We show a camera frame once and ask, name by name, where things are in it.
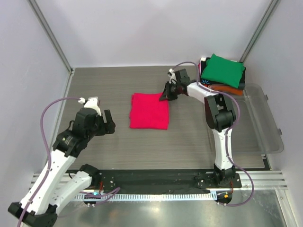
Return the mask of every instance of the folded green cloth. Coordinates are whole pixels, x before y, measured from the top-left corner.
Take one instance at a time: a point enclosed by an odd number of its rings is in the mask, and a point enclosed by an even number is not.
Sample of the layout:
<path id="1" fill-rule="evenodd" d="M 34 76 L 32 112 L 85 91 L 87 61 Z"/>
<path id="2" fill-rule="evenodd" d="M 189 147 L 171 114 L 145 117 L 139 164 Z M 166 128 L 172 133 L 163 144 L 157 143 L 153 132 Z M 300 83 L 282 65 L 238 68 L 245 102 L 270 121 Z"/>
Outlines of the folded green cloth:
<path id="1" fill-rule="evenodd" d="M 235 62 L 216 56 L 206 61 L 201 78 L 238 88 L 242 73 L 245 70 L 243 63 Z"/>

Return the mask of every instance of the purple cable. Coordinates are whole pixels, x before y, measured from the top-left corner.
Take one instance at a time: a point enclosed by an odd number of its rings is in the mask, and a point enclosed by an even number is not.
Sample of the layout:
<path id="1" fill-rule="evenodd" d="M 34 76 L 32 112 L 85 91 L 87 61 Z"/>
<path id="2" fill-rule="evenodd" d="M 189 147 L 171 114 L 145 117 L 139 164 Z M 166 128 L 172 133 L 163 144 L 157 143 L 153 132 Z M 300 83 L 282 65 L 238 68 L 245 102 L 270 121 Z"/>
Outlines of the purple cable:
<path id="1" fill-rule="evenodd" d="M 33 201 L 34 197 L 37 195 L 37 193 L 39 192 L 39 190 L 41 189 L 42 185 L 44 184 L 44 182 L 46 181 L 47 179 L 47 176 L 49 174 L 49 171 L 50 171 L 50 168 L 51 168 L 51 163 L 52 163 L 52 158 L 51 158 L 51 151 L 48 147 L 48 144 L 47 144 L 47 141 L 46 141 L 46 137 L 45 137 L 45 133 L 44 133 L 44 128 L 43 128 L 43 118 L 44 118 L 44 115 L 45 115 L 45 112 L 48 110 L 49 107 L 51 107 L 52 105 L 54 105 L 55 103 L 58 103 L 60 101 L 63 101 L 63 100 L 79 100 L 79 98 L 73 98 L 73 97 L 67 97 L 67 98 L 59 98 L 55 101 L 53 101 L 52 103 L 50 103 L 42 112 L 41 114 L 41 118 L 40 118 L 40 130 L 41 130 L 41 135 L 42 135 L 42 139 L 43 139 L 43 143 L 44 143 L 44 146 L 46 148 L 46 152 L 47 152 L 47 157 L 48 157 L 48 163 L 47 163 L 47 171 L 45 173 L 45 176 L 43 177 L 41 183 L 38 185 L 37 189 L 33 192 L 33 195 L 29 198 L 26 206 L 24 207 L 21 215 L 20 215 L 20 218 L 19 218 L 19 221 L 18 221 L 18 224 L 17 224 L 17 227 L 20 227 L 21 226 L 21 223 L 22 223 L 22 220 L 23 220 L 23 217 L 25 215 L 25 212 L 26 210 L 28 209 L 30 203 Z"/>
<path id="2" fill-rule="evenodd" d="M 233 124 L 231 127 L 229 127 L 229 128 L 226 130 L 226 132 L 225 132 L 225 151 L 226 151 L 226 155 L 227 155 L 228 160 L 229 160 L 235 167 L 237 167 L 239 170 L 243 171 L 243 172 L 247 175 L 247 177 L 250 179 L 250 182 L 251 182 L 251 194 L 250 194 L 250 196 L 248 197 L 247 200 L 245 200 L 244 202 L 238 203 L 238 204 L 224 204 L 224 203 L 221 203 L 221 202 L 220 202 L 219 204 L 221 204 L 221 205 L 223 205 L 223 206 L 228 206 L 228 207 L 238 207 L 238 206 L 244 205 L 244 204 L 248 203 L 248 202 L 251 200 L 252 196 L 254 195 L 254 192 L 255 192 L 255 185 L 254 185 L 254 182 L 253 182 L 253 180 L 252 180 L 250 174 L 249 174 L 245 169 L 243 169 L 242 167 L 240 167 L 239 165 L 237 165 L 236 163 L 234 163 L 234 161 L 231 159 L 231 157 L 230 157 L 230 155 L 229 155 L 229 152 L 228 152 L 228 131 L 231 130 L 233 127 L 235 127 L 235 126 L 238 124 L 238 122 L 239 122 L 239 119 L 240 119 L 240 107 L 239 107 L 239 104 L 238 104 L 238 102 L 234 99 L 234 97 L 232 97 L 231 95 L 229 95 L 229 94 L 227 94 L 227 93 L 225 93 L 225 92 L 215 91 L 215 90 L 212 90 L 212 89 L 209 89 L 209 88 L 203 86 L 203 85 L 199 82 L 199 81 L 200 81 L 200 69 L 199 69 L 199 67 L 198 67 L 198 65 L 197 65 L 196 63 L 194 63 L 194 62 L 192 62 L 192 61 L 185 61 L 185 62 L 182 62 L 182 63 L 176 65 L 176 66 L 173 68 L 173 70 L 174 70 L 177 66 L 183 65 L 183 64 L 186 64 L 186 63 L 190 63 L 190 64 L 195 65 L 195 67 L 196 67 L 196 69 L 197 69 L 197 79 L 196 79 L 197 81 L 196 81 L 196 82 L 197 82 L 197 85 L 198 85 L 201 89 L 203 89 L 203 90 L 205 90 L 205 91 L 207 91 L 207 92 L 211 92 L 211 93 L 216 93 L 216 94 L 221 94 L 221 95 L 227 96 L 227 97 L 229 97 L 229 98 L 235 103 L 235 105 L 236 105 L 236 107 L 237 107 L 238 117 L 236 118 L 234 124 Z"/>
<path id="3" fill-rule="evenodd" d="M 113 198 L 118 192 L 119 192 L 120 188 L 117 187 L 115 188 L 113 191 L 111 191 L 110 193 L 107 193 L 107 194 L 104 194 L 104 195 L 97 195 L 97 198 L 101 198 L 101 197 L 104 197 L 104 196 L 107 196 L 107 195 L 110 195 L 112 193 L 112 195 L 110 197 L 108 197 L 107 199 L 101 201 L 101 202 L 98 202 L 95 204 L 95 206 L 99 206 L 101 204 L 104 204 L 106 203 L 107 201 L 109 201 L 111 198 Z M 93 197 L 93 198 L 96 198 L 94 195 L 91 195 L 90 193 L 86 193 L 86 192 L 81 192 L 83 194 L 88 194 L 90 197 Z M 58 216 L 58 218 L 66 218 L 68 216 L 70 216 L 71 214 L 75 213 L 76 211 L 82 209 L 83 207 L 79 207 L 77 209 L 75 209 L 74 211 L 72 211 L 71 213 L 69 214 L 66 214 L 66 215 L 62 215 L 62 216 Z"/>

